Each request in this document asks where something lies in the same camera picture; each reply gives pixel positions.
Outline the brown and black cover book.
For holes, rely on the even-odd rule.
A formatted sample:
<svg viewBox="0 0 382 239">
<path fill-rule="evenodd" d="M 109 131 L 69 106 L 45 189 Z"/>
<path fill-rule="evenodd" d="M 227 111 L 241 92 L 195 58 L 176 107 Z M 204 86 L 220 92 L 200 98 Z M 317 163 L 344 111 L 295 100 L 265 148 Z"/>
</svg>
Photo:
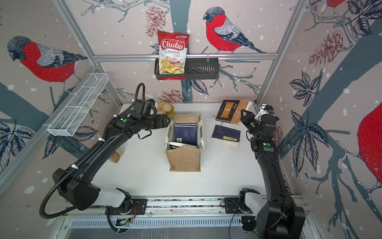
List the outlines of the brown and black cover book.
<svg viewBox="0 0 382 239">
<path fill-rule="evenodd" d="M 248 110 L 252 106 L 250 100 L 224 100 L 219 108 L 216 121 L 241 124 L 241 110 Z"/>
</svg>

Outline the navy blue hardcover book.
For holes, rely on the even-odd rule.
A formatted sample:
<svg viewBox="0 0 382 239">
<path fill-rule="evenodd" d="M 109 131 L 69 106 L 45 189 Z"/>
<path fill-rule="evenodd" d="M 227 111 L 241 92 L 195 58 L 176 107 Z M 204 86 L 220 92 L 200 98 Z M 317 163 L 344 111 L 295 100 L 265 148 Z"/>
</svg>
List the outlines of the navy blue hardcover book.
<svg viewBox="0 0 382 239">
<path fill-rule="evenodd" d="M 240 135 L 241 131 L 239 130 L 221 125 L 215 125 L 211 139 L 218 140 L 229 145 L 239 146 Z"/>
</svg>

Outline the white-paged book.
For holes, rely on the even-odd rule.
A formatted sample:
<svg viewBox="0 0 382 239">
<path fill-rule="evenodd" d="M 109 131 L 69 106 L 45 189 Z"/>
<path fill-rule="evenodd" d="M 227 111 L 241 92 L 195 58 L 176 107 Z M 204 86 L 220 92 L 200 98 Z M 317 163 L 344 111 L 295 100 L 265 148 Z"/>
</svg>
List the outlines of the white-paged book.
<svg viewBox="0 0 382 239">
<path fill-rule="evenodd" d="M 176 149 L 176 148 L 180 148 L 183 146 L 187 146 L 187 147 L 191 147 L 191 148 L 198 148 L 196 145 L 185 144 L 185 143 L 180 143 L 180 142 L 169 142 L 170 149 Z"/>
</svg>

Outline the burlap canvas Christmas bag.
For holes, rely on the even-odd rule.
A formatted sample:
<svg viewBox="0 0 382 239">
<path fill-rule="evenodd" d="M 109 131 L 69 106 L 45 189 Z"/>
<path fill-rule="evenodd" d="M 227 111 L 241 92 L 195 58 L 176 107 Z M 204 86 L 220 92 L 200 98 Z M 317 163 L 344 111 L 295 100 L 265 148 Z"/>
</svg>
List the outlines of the burlap canvas Christmas bag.
<svg viewBox="0 0 382 239">
<path fill-rule="evenodd" d="M 169 142 L 175 142 L 174 124 L 176 122 L 197 123 L 197 147 L 183 146 L 170 149 Z M 201 152 L 206 150 L 204 125 L 201 115 L 174 115 L 165 134 L 165 154 L 172 172 L 201 172 Z"/>
</svg>

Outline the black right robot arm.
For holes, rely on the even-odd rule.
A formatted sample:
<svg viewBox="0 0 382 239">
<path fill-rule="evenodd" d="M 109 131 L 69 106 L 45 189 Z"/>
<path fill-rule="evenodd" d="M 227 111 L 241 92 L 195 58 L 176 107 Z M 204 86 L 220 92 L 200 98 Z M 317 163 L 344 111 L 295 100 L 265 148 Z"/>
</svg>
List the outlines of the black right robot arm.
<svg viewBox="0 0 382 239">
<path fill-rule="evenodd" d="M 241 110 L 241 122 L 251 134 L 251 149 L 260 165 L 266 188 L 266 200 L 253 190 L 243 189 L 245 210 L 256 215 L 256 233 L 261 239 L 298 239 L 305 222 L 305 212 L 291 197 L 280 168 L 279 152 L 273 141 L 278 117 L 273 110 L 256 117 Z"/>
</svg>

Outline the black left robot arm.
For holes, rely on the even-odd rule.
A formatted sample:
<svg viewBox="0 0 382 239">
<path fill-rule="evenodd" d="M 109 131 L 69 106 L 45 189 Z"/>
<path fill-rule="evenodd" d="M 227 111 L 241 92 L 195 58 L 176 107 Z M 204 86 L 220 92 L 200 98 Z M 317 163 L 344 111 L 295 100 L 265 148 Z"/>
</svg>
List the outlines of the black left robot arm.
<svg viewBox="0 0 382 239">
<path fill-rule="evenodd" d="M 83 211 L 92 206 L 109 206 L 120 208 L 127 213 L 132 208 L 131 195 L 116 188 L 107 189 L 93 185 L 91 182 L 112 154 L 141 130 L 152 131 L 166 128 L 170 123 L 166 114 L 154 118 L 141 118 L 140 121 L 124 115 L 111 120 L 105 135 L 81 159 L 66 170 L 57 169 L 53 178 L 59 186 L 60 196 L 71 203 L 75 209 Z"/>
</svg>

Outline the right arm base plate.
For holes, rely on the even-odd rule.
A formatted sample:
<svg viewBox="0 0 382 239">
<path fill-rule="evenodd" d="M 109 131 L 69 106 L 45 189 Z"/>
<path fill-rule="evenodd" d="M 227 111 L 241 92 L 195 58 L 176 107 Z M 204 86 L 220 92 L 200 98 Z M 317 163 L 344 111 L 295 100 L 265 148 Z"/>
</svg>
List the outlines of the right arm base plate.
<svg viewBox="0 0 382 239">
<path fill-rule="evenodd" d="M 248 214 L 251 212 L 245 206 L 244 200 L 239 197 L 226 197 L 223 200 L 226 214 Z"/>
</svg>

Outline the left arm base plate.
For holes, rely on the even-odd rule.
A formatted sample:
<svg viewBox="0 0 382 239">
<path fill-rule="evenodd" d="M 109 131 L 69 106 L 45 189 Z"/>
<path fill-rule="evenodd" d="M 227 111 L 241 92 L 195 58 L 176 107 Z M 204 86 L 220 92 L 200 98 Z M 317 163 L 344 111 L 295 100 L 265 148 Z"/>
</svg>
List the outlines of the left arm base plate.
<svg viewBox="0 0 382 239">
<path fill-rule="evenodd" d="M 110 216 L 144 215 L 146 211 L 147 202 L 147 199 L 125 200 L 117 208 L 108 207 L 107 212 Z"/>
</svg>

